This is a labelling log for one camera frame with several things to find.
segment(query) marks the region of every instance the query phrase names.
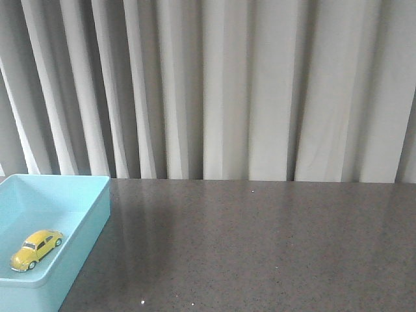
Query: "yellow toy car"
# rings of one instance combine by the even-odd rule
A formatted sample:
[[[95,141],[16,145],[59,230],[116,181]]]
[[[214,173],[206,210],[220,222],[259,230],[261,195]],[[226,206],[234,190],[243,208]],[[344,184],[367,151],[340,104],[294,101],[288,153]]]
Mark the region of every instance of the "yellow toy car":
[[[63,237],[61,232],[47,229],[33,233],[10,258],[10,267],[17,272],[32,270],[43,257],[62,243]]]

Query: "gray speckled countertop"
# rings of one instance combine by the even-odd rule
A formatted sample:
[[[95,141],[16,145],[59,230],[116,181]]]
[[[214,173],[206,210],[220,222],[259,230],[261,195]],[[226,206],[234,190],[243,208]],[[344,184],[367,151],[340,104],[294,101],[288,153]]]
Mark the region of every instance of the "gray speckled countertop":
[[[61,312],[416,311],[416,185],[112,180]]]

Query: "toy car roof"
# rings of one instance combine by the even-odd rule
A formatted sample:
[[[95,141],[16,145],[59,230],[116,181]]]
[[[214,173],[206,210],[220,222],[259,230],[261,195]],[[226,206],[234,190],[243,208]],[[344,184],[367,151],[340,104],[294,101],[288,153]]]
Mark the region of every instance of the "toy car roof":
[[[33,233],[31,236],[29,236],[25,241],[31,242],[33,244],[39,244],[42,242],[48,235],[53,234],[53,231],[50,231],[48,229],[41,229],[40,231],[37,231]]]

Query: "curtain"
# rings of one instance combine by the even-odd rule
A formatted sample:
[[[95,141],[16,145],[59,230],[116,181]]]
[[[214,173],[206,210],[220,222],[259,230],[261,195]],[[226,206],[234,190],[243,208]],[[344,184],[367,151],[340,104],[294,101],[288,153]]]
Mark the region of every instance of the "curtain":
[[[0,175],[416,182],[413,0],[0,0]]]

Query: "toy car window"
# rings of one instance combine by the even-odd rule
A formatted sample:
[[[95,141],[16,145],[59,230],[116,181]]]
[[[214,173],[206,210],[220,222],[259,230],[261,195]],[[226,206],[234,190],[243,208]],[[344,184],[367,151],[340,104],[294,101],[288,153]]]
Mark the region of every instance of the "toy car window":
[[[30,249],[34,249],[34,244],[30,242],[24,242],[22,247],[28,247]]]

